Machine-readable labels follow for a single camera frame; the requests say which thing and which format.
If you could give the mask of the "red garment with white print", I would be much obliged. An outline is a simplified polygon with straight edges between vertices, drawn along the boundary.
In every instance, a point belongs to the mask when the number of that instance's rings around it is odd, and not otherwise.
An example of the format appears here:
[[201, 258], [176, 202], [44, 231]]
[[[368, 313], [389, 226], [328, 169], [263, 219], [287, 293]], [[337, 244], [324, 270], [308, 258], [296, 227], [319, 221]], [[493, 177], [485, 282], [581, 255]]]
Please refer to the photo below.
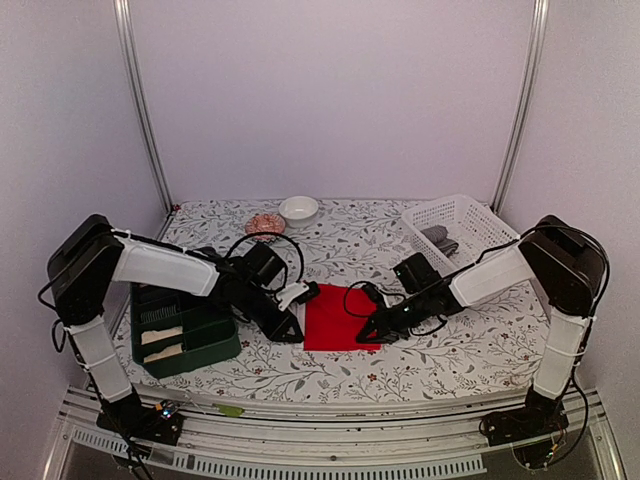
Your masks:
[[379, 351], [379, 344], [360, 344], [356, 335], [375, 310], [374, 303], [360, 289], [349, 292], [347, 313], [343, 306], [346, 287], [319, 285], [319, 295], [305, 307], [304, 350], [309, 352]]

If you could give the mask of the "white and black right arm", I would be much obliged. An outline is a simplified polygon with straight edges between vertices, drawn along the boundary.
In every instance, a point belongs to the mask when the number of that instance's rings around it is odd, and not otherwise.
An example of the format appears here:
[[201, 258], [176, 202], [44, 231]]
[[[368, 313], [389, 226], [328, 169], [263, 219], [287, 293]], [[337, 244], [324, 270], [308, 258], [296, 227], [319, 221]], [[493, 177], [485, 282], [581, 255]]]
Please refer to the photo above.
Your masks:
[[485, 415], [479, 431], [496, 446], [568, 427], [563, 397], [575, 383], [610, 278], [606, 251], [593, 236], [548, 215], [519, 238], [483, 251], [475, 262], [447, 275], [437, 273], [422, 253], [398, 264], [394, 273], [407, 298], [389, 306], [384, 293], [364, 283], [375, 310], [357, 342], [393, 343], [428, 318], [444, 322], [523, 282], [538, 287], [547, 302], [550, 330], [524, 404]]

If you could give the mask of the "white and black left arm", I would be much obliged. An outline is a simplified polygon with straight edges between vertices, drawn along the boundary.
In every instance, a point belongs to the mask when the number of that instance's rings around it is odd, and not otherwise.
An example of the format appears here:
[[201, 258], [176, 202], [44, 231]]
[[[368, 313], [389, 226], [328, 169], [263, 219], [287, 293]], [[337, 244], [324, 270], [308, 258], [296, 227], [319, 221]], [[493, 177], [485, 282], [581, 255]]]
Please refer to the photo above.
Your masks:
[[317, 297], [315, 282], [297, 278], [272, 289], [288, 267], [267, 244], [258, 242], [242, 256], [218, 254], [212, 247], [189, 250], [112, 227], [90, 215], [47, 263], [53, 310], [70, 337], [81, 368], [101, 403], [99, 427], [124, 440], [176, 445], [184, 418], [172, 408], [146, 407], [117, 357], [104, 324], [103, 302], [114, 282], [146, 284], [184, 292], [222, 308], [238, 310], [271, 341], [300, 343], [304, 336], [292, 303]]

